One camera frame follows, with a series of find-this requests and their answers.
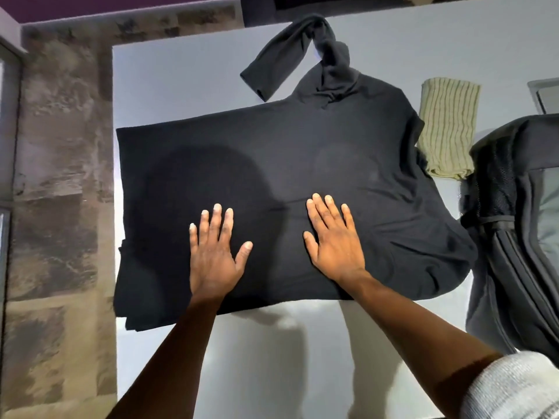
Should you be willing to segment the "person's left hand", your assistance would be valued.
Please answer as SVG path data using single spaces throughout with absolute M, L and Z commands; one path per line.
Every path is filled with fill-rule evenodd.
M 222 210 L 221 245 L 213 245 L 213 210 L 203 210 L 199 225 L 199 249 L 190 254 L 190 287 L 193 299 L 223 300 L 237 285 L 244 271 L 235 270 L 231 252 L 234 211 Z

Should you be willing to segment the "person's right hand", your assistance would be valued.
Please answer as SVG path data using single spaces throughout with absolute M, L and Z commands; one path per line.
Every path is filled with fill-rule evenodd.
M 306 201 L 306 209 L 312 225 L 312 196 Z M 370 278 L 371 275 L 366 271 L 365 256 L 361 244 L 344 244 L 341 238 L 343 225 L 343 214 L 340 208 L 338 209 L 338 227 L 327 231 L 325 236 L 320 237 L 320 260 L 319 262 L 312 262 L 312 264 L 328 279 L 343 288 L 347 288 L 359 276 Z

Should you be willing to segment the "black long-sleeved sweater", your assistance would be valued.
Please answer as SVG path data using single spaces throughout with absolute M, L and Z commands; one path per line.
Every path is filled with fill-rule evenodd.
M 175 324 L 187 308 L 188 229 L 214 202 L 234 211 L 232 252 L 254 245 L 220 315 L 350 299 L 305 249 L 313 193 L 349 205 L 388 288 L 420 301 L 461 285 L 477 249 L 416 147 L 423 121 L 400 89 L 350 66 L 324 17 L 291 23 L 240 76 L 263 104 L 116 129 L 125 238 L 114 311 L 127 330 Z

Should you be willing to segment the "person's right forearm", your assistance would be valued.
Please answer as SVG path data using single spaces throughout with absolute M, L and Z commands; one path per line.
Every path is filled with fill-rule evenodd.
M 503 355 L 382 285 L 365 269 L 333 280 L 381 328 L 444 417 L 459 419 L 474 380 Z

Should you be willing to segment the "person's left forearm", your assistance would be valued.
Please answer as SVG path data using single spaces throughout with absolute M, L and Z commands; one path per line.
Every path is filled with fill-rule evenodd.
M 201 368 L 225 287 L 204 284 L 107 419 L 193 419 Z

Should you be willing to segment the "green striped folded cloth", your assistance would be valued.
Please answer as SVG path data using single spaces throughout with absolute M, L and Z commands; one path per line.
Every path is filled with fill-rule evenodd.
M 423 82 L 418 147 L 431 176 L 463 180 L 474 171 L 470 150 L 476 131 L 481 85 L 434 77 Z

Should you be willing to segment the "grey backpack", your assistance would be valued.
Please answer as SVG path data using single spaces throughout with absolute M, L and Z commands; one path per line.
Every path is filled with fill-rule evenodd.
M 505 354 L 559 367 L 559 113 L 515 119 L 477 141 L 461 224 L 478 260 L 466 330 Z

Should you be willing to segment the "dark furniture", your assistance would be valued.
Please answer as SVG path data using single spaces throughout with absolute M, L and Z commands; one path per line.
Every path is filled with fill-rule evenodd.
M 306 15 L 333 17 L 414 6 L 406 0 L 240 0 L 245 27 L 292 22 Z

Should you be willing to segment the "white knitted sleeve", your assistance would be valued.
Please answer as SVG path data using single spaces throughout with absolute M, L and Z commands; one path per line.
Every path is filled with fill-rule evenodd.
M 532 351 L 494 361 L 469 387 L 459 419 L 559 419 L 559 368 Z

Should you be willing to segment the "grey metal door frame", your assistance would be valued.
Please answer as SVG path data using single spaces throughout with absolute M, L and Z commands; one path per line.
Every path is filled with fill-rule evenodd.
M 0 345 L 2 344 L 13 181 L 25 50 L 21 25 L 0 7 Z

